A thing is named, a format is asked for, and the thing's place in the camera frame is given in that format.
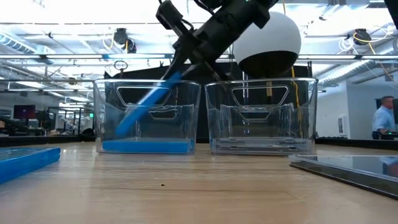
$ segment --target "wooden tabletop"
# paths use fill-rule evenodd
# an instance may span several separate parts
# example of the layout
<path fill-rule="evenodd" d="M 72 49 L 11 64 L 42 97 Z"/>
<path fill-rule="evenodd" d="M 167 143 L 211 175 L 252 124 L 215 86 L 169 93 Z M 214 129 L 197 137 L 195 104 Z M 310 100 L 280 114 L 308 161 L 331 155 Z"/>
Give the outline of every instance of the wooden tabletop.
<path fill-rule="evenodd" d="M 398 223 L 398 201 L 289 167 L 286 157 L 98 154 L 0 185 L 1 224 Z M 398 154 L 317 146 L 319 154 Z"/>

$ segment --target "cable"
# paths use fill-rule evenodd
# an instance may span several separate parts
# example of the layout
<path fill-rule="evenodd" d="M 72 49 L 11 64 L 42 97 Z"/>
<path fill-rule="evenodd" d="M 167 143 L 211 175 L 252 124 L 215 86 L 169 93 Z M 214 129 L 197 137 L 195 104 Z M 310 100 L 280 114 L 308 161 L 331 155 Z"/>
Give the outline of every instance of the cable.
<path fill-rule="evenodd" d="M 285 5 L 285 0 L 282 0 L 282 5 L 284 7 L 284 14 L 286 16 L 286 5 Z M 291 68 L 292 71 L 292 78 L 295 78 L 295 72 L 294 72 L 294 65 Z M 298 115 L 298 121 L 300 123 L 300 137 L 303 137 L 303 130 L 302 130 L 302 114 L 301 114 L 301 110 L 300 110 L 300 100 L 299 100 L 299 86 L 297 85 L 297 83 L 295 81 L 293 81 L 293 85 L 295 87 L 295 95 L 296 95 L 296 104 L 297 104 L 297 115 Z"/>
<path fill-rule="evenodd" d="M 129 53 L 129 39 L 126 40 L 126 54 Z"/>
<path fill-rule="evenodd" d="M 205 6 L 202 2 L 200 2 L 199 0 L 193 0 L 199 7 L 201 7 L 202 9 L 208 11 L 212 16 L 214 16 L 214 12 L 209 9 L 207 6 Z"/>
<path fill-rule="evenodd" d="M 233 71 L 233 68 L 234 68 L 234 65 L 233 65 L 234 60 L 231 57 L 231 55 L 234 55 L 234 44 L 233 43 L 232 43 L 232 47 L 231 47 L 231 52 L 229 53 L 229 62 L 231 63 L 231 76 L 232 76 L 232 71 Z"/>
<path fill-rule="evenodd" d="M 285 0 L 282 0 L 282 5 L 284 6 L 284 14 L 286 15 L 286 6 L 285 6 Z"/>
<path fill-rule="evenodd" d="M 359 41 L 364 42 L 364 43 L 375 43 L 375 42 L 378 42 L 378 41 L 380 41 L 380 40 L 384 40 L 385 38 L 387 38 L 387 36 L 388 36 L 389 34 L 388 34 L 388 32 L 385 32 L 385 33 L 386 33 L 386 34 L 385 34 L 384 37 L 378 38 L 378 39 L 376 39 L 376 40 L 361 40 L 361 39 L 359 39 L 359 38 L 356 37 L 356 35 L 358 34 L 357 32 L 354 33 L 353 37 L 354 37 L 354 39 L 359 40 Z"/>
<path fill-rule="evenodd" d="M 352 41 L 349 38 L 344 38 L 344 39 L 341 39 L 338 42 L 338 46 L 339 46 L 341 51 L 338 52 L 337 54 L 340 54 L 342 52 L 347 52 L 347 51 L 351 50 L 354 47 L 354 41 Z"/>
<path fill-rule="evenodd" d="M 191 27 L 191 30 L 194 30 L 194 29 L 195 29 L 194 26 L 192 25 L 192 23 L 186 21 L 185 19 L 181 19 L 181 21 L 182 21 L 183 23 L 185 23 L 186 25 L 190 26 L 190 27 Z"/>
<path fill-rule="evenodd" d="M 371 47 L 371 50 L 372 50 L 373 54 L 376 54 L 376 52 L 375 52 L 374 49 L 373 49 L 373 46 L 371 46 L 371 44 L 369 44 L 369 46 Z M 358 51 L 357 51 L 354 47 L 353 47 L 353 50 L 354 50 L 354 52 L 355 52 L 357 55 L 359 55 Z M 364 64 L 364 65 L 365 65 L 365 67 L 369 70 L 369 72 L 371 72 L 376 78 L 379 78 L 379 77 L 380 77 L 380 76 L 376 75 L 366 64 Z M 387 71 L 385 68 L 384 68 L 384 72 L 386 72 L 386 74 L 389 75 L 388 71 Z M 391 85 L 390 83 L 388 83 L 388 84 L 389 84 L 389 86 L 391 86 L 392 88 L 398 90 L 397 87 Z"/>
<path fill-rule="evenodd" d="M 114 42 L 114 32 L 113 32 L 113 35 L 112 35 L 111 46 L 108 46 L 108 45 L 106 44 L 105 40 L 106 40 L 106 34 L 104 33 L 104 38 L 102 39 L 102 44 L 104 45 L 105 48 L 107 48 L 107 49 L 112 49 L 112 47 L 113 47 L 113 42 Z"/>
<path fill-rule="evenodd" d="M 390 33 L 388 33 L 388 31 L 386 31 L 385 28 L 381 27 L 381 26 L 375 26 L 378 27 L 380 30 L 382 30 L 385 34 L 390 35 Z"/>
<path fill-rule="evenodd" d="M 369 47 L 371 48 L 373 54 L 375 55 L 376 52 L 374 51 L 373 46 L 372 46 L 371 43 L 369 43 Z M 394 78 L 390 75 L 390 73 L 387 71 L 387 69 L 384 67 L 384 65 L 383 65 L 382 63 L 380 63 L 380 65 L 381 65 L 381 67 L 383 68 L 383 70 L 384 70 L 384 72 L 386 73 L 386 75 L 388 75 L 388 77 L 389 77 L 393 82 L 395 82 L 395 81 L 394 81 Z"/>

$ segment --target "transparent container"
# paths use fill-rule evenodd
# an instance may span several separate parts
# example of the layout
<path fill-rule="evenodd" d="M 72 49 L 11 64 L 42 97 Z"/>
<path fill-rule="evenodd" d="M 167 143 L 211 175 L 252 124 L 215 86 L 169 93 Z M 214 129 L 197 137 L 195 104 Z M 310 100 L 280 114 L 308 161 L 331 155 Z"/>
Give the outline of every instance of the transparent container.
<path fill-rule="evenodd" d="M 195 152 L 200 88 L 183 80 L 95 81 L 97 151 Z"/>
<path fill-rule="evenodd" d="M 317 84 L 314 78 L 207 84 L 211 152 L 314 154 Z"/>

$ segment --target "white wall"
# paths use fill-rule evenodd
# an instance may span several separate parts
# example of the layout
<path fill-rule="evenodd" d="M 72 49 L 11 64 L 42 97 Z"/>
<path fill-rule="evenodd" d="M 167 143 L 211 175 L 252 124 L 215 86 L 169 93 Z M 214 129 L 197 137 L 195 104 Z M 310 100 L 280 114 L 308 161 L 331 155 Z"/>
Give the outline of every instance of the white wall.
<path fill-rule="evenodd" d="M 338 132 L 338 118 L 348 116 L 348 97 L 346 83 L 339 83 L 338 87 L 329 87 L 326 93 L 318 94 L 317 132 L 319 137 L 341 137 Z M 345 125 L 347 138 L 349 123 Z"/>
<path fill-rule="evenodd" d="M 372 119 L 377 110 L 375 99 L 398 98 L 398 90 L 389 85 L 348 85 L 347 93 L 351 139 L 372 139 Z"/>

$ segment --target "man in blue shirt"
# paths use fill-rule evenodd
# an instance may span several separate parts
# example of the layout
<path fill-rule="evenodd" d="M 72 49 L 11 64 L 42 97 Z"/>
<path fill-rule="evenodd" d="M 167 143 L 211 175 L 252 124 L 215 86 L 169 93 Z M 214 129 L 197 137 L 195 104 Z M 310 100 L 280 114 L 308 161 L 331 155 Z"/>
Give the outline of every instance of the man in blue shirt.
<path fill-rule="evenodd" d="M 392 109 L 393 96 L 384 96 L 381 98 L 381 106 L 375 112 L 372 121 L 372 137 L 373 139 L 379 139 L 381 134 L 385 134 L 391 131 L 395 131 L 396 124 L 394 121 L 394 115 Z"/>

